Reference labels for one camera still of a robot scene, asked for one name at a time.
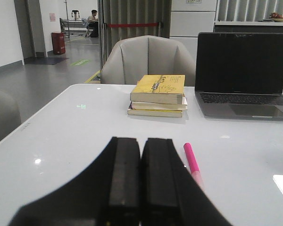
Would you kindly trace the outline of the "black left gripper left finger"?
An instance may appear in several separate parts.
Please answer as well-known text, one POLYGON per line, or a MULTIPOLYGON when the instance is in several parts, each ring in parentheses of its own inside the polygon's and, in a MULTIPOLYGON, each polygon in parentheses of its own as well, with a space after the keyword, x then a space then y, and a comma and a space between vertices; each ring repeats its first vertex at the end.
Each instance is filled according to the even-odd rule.
POLYGON ((113 137, 80 174, 21 207, 13 226, 137 226, 140 150, 134 138, 113 137))

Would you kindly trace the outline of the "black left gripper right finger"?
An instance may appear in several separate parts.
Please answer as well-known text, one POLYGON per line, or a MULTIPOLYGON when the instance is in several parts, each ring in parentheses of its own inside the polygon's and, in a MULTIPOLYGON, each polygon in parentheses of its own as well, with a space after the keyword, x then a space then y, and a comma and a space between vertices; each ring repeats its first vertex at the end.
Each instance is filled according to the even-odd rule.
POLYGON ((184 167, 171 139, 148 138, 141 159, 143 226, 229 226, 184 167))

